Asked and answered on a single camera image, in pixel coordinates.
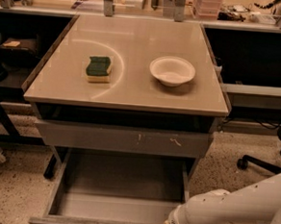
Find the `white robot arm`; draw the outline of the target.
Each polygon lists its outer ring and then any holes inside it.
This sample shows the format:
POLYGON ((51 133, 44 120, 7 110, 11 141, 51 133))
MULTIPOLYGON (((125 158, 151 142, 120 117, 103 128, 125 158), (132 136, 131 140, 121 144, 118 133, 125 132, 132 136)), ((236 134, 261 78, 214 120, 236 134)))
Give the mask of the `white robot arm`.
POLYGON ((212 190, 176 207, 164 224, 281 224, 281 174, 240 190, 212 190))

